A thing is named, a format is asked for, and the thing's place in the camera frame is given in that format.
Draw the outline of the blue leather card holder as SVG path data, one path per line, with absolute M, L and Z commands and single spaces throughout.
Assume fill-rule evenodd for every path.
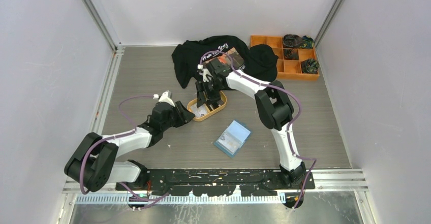
M 214 141 L 214 146 L 233 158 L 252 134 L 244 124 L 234 120 Z

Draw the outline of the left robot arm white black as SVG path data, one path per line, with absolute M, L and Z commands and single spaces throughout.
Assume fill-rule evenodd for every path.
M 147 167 L 117 158 L 154 146 L 167 129 L 183 126 L 194 117 L 180 101 L 158 102 L 147 120 L 130 131 L 111 136 L 88 133 L 67 161 L 64 173 L 80 184 L 84 194 L 97 192 L 107 183 L 116 183 L 119 189 L 144 189 L 149 182 Z

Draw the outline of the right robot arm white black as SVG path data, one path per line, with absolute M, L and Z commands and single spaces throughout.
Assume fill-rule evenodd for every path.
M 280 155 L 281 180 L 285 187 L 294 189 L 306 175 L 306 167 L 297 155 L 290 129 L 294 107 L 279 81 L 265 82 L 240 70 L 229 68 L 217 59 L 198 64 L 203 77 L 196 82 L 197 107 L 215 109 L 221 106 L 221 90 L 232 89 L 254 99 L 262 124 L 271 130 Z

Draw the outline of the yellow oval tray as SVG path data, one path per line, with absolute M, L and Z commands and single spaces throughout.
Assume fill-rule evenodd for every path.
M 222 91 L 220 91 L 220 96 L 221 99 L 218 101 L 218 107 L 215 109 L 209 108 L 206 104 L 197 107 L 197 99 L 191 100 L 187 105 L 187 110 L 195 115 L 193 121 L 204 121 L 223 110 L 227 104 L 227 97 Z

